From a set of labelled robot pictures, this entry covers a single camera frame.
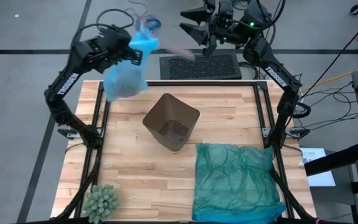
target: table leg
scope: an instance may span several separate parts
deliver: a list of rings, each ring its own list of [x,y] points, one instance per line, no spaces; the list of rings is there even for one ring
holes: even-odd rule
[[[347,166],[358,161],[358,144],[305,164],[307,176]]]

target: yellow cable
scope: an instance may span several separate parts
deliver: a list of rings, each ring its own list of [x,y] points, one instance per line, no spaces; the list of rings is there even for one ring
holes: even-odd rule
[[[353,73],[353,71],[347,72],[347,73],[345,73],[345,74],[343,74],[343,75],[336,76],[336,77],[334,77],[334,78],[329,78],[329,79],[327,79],[327,80],[324,80],[324,81],[322,81],[322,82],[317,83],[314,87],[321,86],[322,84],[325,84],[325,83],[333,82],[333,81],[338,80],[338,79],[340,79],[340,78],[343,78],[343,77],[346,77],[346,76],[348,76],[348,75],[351,75],[352,73]],[[311,88],[311,87],[309,87],[309,88],[307,88],[307,89],[304,89],[304,90],[302,90],[302,91],[300,91],[300,92],[301,92],[301,93],[306,92],[306,91],[310,90],[310,88]]]

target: white paper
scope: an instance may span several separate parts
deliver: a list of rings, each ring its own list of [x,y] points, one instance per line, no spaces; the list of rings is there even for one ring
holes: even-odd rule
[[[326,156],[326,152],[321,148],[300,148],[303,153],[300,165]],[[331,171],[323,172],[308,177],[310,187],[335,187],[335,180]]]

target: gray concrete floor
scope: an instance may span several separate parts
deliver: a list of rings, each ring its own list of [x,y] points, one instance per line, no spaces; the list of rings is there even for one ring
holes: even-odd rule
[[[185,22],[179,12],[201,5],[201,0],[143,0],[149,13],[163,22],[161,40],[184,49],[200,49],[200,46],[175,25]],[[262,1],[270,12],[274,12],[276,1]],[[283,16],[277,24],[274,49],[341,49],[358,30],[358,16],[350,16],[350,7],[356,0],[288,0]],[[0,49],[67,49],[72,35],[78,27],[85,0],[0,0]],[[118,0],[93,0],[86,23],[93,23],[97,15],[108,8],[133,7],[139,14],[142,6]],[[236,11],[236,18],[241,13]],[[125,23],[119,14],[107,15],[102,22]],[[97,34],[89,29],[83,38]],[[221,49],[233,46],[220,45]],[[354,42],[350,49],[358,49]],[[168,55],[153,55],[147,66],[147,79],[159,79],[158,59]],[[293,74],[303,73],[304,86],[310,86],[331,63],[335,55],[277,55]],[[45,132],[49,112],[44,103],[43,91],[57,76],[67,60],[66,55],[0,55],[0,223],[14,223],[29,184],[40,143]],[[343,55],[328,72],[326,78],[358,68],[358,55]],[[253,76],[252,71],[242,68],[243,78]],[[90,72],[81,80],[103,79]],[[329,83],[317,90],[341,87],[349,83],[350,77]],[[73,87],[65,98],[75,108],[81,84]],[[305,100],[312,104],[322,96],[311,96]],[[323,119],[337,118],[349,105],[332,98],[313,107],[304,124]],[[357,112],[357,105],[352,105]],[[344,121],[312,131],[302,139],[302,146],[323,147],[339,151],[358,143],[358,119]],[[40,181],[32,203],[28,221],[46,220],[50,216],[57,183],[64,159],[67,141],[54,132]],[[331,218],[350,213],[348,206],[322,202],[314,199],[321,218]],[[351,222],[351,216],[337,219]]]

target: white label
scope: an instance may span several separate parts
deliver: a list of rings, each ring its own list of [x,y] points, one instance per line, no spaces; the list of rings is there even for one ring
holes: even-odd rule
[[[271,77],[274,78],[274,80],[276,80],[276,82],[278,82],[278,84],[281,85],[281,87],[286,87],[287,84],[285,83],[285,81],[277,74],[277,72],[275,70],[273,70],[270,67],[266,68],[266,72],[270,74]]]
[[[73,85],[73,83],[77,80],[78,74],[72,74],[66,81],[66,83],[62,86],[62,88],[57,92],[58,95],[64,95],[67,90]]]

